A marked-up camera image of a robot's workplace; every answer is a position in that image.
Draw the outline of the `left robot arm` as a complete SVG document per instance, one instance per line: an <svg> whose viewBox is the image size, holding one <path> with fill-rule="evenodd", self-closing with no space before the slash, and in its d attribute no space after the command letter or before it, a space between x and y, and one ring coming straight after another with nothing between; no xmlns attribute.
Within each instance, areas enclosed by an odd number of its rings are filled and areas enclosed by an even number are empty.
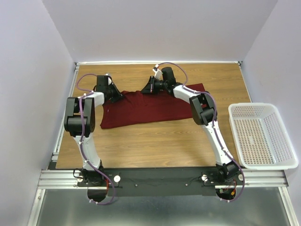
<svg viewBox="0 0 301 226"><path fill-rule="evenodd" d="M77 143L83 166L82 178L94 186L104 181L110 185L111 179L103 173L102 160L97 154L93 132L96 126L95 108L105 103L114 103L123 95L116 87L109 74L94 75L96 85L92 90L81 89L84 94L68 97L64 116L64 129Z"/></svg>

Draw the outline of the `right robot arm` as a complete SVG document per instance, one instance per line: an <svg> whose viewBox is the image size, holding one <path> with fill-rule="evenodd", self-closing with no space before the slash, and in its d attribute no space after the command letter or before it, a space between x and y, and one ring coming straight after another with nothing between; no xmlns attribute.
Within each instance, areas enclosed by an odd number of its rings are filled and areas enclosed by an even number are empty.
<svg viewBox="0 0 301 226"><path fill-rule="evenodd" d="M174 98L190 104L194 122L201 126L206 133L214 152L217 181L223 185L228 184L240 172L238 164L220 132L217 120L216 102L207 91L196 91L176 81L171 67L159 68L155 65L152 69L154 75L149 78L147 85L142 89L144 94L155 94L165 90Z"/></svg>

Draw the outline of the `dark red t shirt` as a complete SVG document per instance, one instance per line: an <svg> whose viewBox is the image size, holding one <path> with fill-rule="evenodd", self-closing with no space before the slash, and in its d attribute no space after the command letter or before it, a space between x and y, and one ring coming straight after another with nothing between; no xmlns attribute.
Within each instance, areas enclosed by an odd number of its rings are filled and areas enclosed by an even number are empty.
<svg viewBox="0 0 301 226"><path fill-rule="evenodd" d="M123 91L122 95L117 102L103 105L102 129L192 118L190 104L166 91L157 94Z"/></svg>

